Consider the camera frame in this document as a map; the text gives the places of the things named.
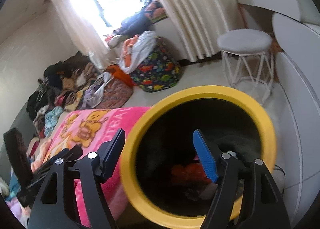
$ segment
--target white curtain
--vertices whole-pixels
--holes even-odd
[[[74,45],[99,69],[116,63],[116,53],[100,38],[90,21],[78,14],[71,0],[51,0]]]
[[[243,28],[236,0],[161,0],[180,33],[189,60],[219,52],[217,38]]]

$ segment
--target white stool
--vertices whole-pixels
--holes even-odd
[[[236,88],[236,84],[241,80],[252,80],[253,88],[249,95],[251,95],[258,83],[262,83],[266,87],[266,91],[262,97],[261,103],[263,104],[271,93],[271,86],[273,82],[274,62],[273,54],[269,51],[272,44],[272,38],[265,32],[259,30],[240,29],[229,31],[218,38],[218,46],[222,53],[222,67],[223,73],[233,88]],[[230,57],[238,55],[238,61],[236,65],[235,73],[232,74]],[[252,74],[249,64],[246,60],[247,56],[260,57],[257,65]],[[268,74],[265,75],[263,69],[263,63],[266,63],[268,68]],[[241,76],[240,67],[245,65],[249,76]]]

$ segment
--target blue gripper pad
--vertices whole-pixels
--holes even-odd
[[[204,141],[204,138],[202,138],[198,130],[193,132],[193,145],[196,148],[196,152],[207,178],[211,179],[213,183],[217,182],[219,176],[217,173],[216,161],[214,160],[207,144]]]

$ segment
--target metal screw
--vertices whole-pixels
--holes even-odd
[[[257,165],[260,165],[260,166],[263,164],[263,161],[260,160],[260,159],[256,159],[254,162],[255,162]]]
[[[221,157],[224,158],[225,160],[228,160],[228,159],[231,158],[231,156],[230,156],[229,153],[223,153],[223,154],[221,155]]]
[[[97,156],[97,153],[96,153],[96,152],[90,152],[90,153],[88,154],[88,158],[89,158],[89,159],[94,159],[96,156]]]
[[[63,162],[63,159],[62,159],[62,158],[56,159],[56,164],[57,164],[57,165],[60,165],[62,162]]]

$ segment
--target yellow rim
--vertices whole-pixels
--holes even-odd
[[[161,100],[150,108],[134,125],[121,154],[121,180],[131,204],[144,217],[159,225],[173,228],[199,228],[205,216],[183,217],[168,213],[154,205],[142,192],[135,172],[135,158],[139,143],[150,126],[170,109],[201,98],[217,98],[229,101],[246,111],[254,121],[261,140],[261,158],[271,171],[276,161],[276,135],[272,121],[265,110],[247,94],[221,86],[193,87]],[[242,197],[233,206],[231,220],[239,216]]]

